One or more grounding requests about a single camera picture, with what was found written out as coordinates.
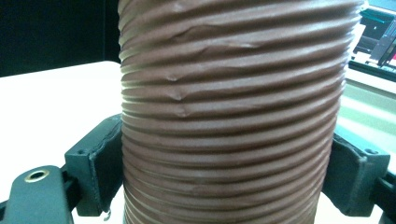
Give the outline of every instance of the brown duct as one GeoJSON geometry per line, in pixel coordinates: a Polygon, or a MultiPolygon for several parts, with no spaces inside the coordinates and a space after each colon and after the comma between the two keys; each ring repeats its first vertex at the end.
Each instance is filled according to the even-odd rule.
{"type": "Polygon", "coordinates": [[[126,223],[314,223],[360,0],[121,0],[126,223]]]}

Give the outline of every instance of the table surface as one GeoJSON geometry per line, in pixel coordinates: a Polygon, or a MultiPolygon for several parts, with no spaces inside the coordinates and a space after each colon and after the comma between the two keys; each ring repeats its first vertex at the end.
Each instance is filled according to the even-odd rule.
{"type": "MultiPolygon", "coordinates": [[[[0,202],[12,181],[38,166],[64,165],[64,153],[100,121],[121,112],[120,65],[90,63],[0,78],[0,202]]],[[[78,217],[75,223],[122,223],[122,188],[111,219],[78,217]]],[[[323,194],[316,224],[373,224],[381,215],[345,217],[323,194]]]]}

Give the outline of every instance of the corrugated ridge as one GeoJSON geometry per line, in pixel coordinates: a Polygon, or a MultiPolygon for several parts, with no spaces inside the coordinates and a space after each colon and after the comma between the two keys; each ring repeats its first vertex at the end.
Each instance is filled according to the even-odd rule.
{"type": "Polygon", "coordinates": [[[127,223],[313,223],[360,0],[121,0],[127,223]]]}

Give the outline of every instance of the black machine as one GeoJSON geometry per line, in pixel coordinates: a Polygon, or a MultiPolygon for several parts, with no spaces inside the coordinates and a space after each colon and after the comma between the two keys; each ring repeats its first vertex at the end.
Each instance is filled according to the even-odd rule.
{"type": "MultiPolygon", "coordinates": [[[[1,1],[0,77],[118,63],[117,3],[1,1]]],[[[349,67],[396,81],[396,1],[370,4],[361,13],[366,30],[349,67]],[[362,54],[368,60],[360,61],[362,54]]],[[[108,212],[122,184],[120,126],[120,115],[107,118],[65,153],[62,168],[42,166],[17,177],[9,200],[0,203],[0,224],[72,223],[74,208],[85,217],[108,212]]],[[[377,204],[384,211],[381,222],[395,224],[396,176],[387,171],[389,159],[386,151],[338,127],[322,191],[347,216],[368,217],[377,204]]]]}

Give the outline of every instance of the black plastic part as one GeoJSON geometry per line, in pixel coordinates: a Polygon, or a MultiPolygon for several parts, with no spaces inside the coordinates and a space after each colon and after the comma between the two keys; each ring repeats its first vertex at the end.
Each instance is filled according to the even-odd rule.
{"type": "Polygon", "coordinates": [[[369,217],[375,180],[388,170],[390,155],[354,133],[337,127],[323,190],[346,216],[369,217]]]}
{"type": "Polygon", "coordinates": [[[384,211],[384,219],[396,223],[396,176],[388,173],[375,181],[371,200],[384,211]]]}
{"type": "Polygon", "coordinates": [[[6,212],[7,201],[0,203],[0,221],[4,219],[4,213],[6,212]]]}
{"type": "Polygon", "coordinates": [[[61,170],[42,166],[18,176],[11,188],[2,224],[70,224],[61,170]]]}
{"type": "Polygon", "coordinates": [[[61,168],[62,178],[64,180],[64,190],[66,192],[66,199],[69,211],[77,206],[78,202],[81,200],[81,192],[79,190],[78,180],[70,176],[65,166],[61,168]]]}
{"type": "Polygon", "coordinates": [[[78,180],[82,217],[97,217],[110,208],[122,184],[121,119],[105,119],[65,154],[68,175],[78,180]]]}

